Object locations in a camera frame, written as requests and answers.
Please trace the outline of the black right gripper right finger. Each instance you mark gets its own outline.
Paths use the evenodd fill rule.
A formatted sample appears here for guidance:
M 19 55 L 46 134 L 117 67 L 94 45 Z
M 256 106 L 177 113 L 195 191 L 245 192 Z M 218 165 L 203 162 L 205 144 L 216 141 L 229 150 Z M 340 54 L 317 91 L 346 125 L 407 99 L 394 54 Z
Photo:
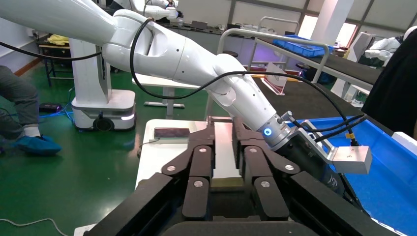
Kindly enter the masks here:
M 288 220 L 290 211 L 276 179 L 298 174 L 300 167 L 270 150 L 261 133 L 247 129 L 242 119 L 235 117 L 232 122 L 236 168 L 255 212 L 262 221 Z

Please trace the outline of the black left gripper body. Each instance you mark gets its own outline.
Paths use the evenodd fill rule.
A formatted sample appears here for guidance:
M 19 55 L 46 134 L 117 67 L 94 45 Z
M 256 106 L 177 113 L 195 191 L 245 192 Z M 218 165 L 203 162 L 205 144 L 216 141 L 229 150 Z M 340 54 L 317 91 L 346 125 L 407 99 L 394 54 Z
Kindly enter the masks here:
M 283 147 L 276 150 L 276 153 L 297 164 L 301 171 L 308 172 L 333 192 L 340 196 L 344 195 L 345 186 L 340 175 L 333 171 L 312 148 L 308 148 L 306 141 L 300 135 L 291 138 Z

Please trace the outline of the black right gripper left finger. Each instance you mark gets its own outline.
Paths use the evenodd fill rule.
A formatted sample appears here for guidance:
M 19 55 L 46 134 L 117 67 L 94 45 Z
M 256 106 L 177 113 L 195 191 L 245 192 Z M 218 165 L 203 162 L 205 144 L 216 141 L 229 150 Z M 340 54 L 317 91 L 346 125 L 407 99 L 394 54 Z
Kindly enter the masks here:
M 184 219 L 209 218 L 210 181 L 215 165 L 215 129 L 209 118 L 203 130 L 190 133 L 185 151 L 165 164 L 161 172 L 173 177 L 184 196 Z

